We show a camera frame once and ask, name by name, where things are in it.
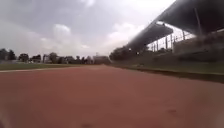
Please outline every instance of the grandstand roof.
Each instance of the grandstand roof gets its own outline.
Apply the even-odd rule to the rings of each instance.
[[[145,28],[134,40],[132,40],[127,47],[132,49],[139,49],[148,45],[160,38],[173,33],[173,29],[160,24],[154,24]]]
[[[224,28],[223,7],[223,0],[177,0],[156,21],[168,23],[195,35],[200,34],[200,23],[202,33],[207,34]]]

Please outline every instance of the green grass verge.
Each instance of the green grass verge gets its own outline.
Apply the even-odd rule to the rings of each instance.
[[[0,64],[0,71],[5,70],[29,70],[29,69],[45,69],[45,68],[66,68],[79,65],[59,65],[59,64]]]
[[[179,78],[189,78],[204,81],[213,81],[224,83],[224,68],[220,64],[198,64],[198,65],[185,65],[179,67],[172,66],[128,66],[128,65],[112,65],[119,68],[131,69],[155,74],[162,74],[168,76],[175,76]]]
[[[158,70],[170,72],[186,72],[197,74],[218,74],[224,75],[224,63],[176,63],[176,64],[152,64],[152,65],[120,65],[133,69]]]

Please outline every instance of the asphalt track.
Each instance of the asphalt track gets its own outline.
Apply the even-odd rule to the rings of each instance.
[[[107,66],[3,72],[0,124],[4,128],[223,128],[223,92],[219,83]]]

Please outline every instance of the sky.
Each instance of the sky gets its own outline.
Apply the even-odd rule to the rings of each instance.
[[[0,0],[0,48],[109,55],[175,0]]]

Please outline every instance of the grandstand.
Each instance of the grandstand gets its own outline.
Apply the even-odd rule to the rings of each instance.
[[[139,53],[148,44],[153,44],[161,38],[166,38],[165,53],[145,55],[144,57],[153,60],[160,58],[175,58],[176,60],[223,60],[224,55],[224,1],[223,0],[176,0],[168,9],[159,15],[148,27],[140,32],[125,47],[131,48]],[[189,32],[196,37],[186,39],[183,35],[181,41],[172,36],[172,25],[181,30]],[[167,37],[170,36],[171,48],[167,47]]]

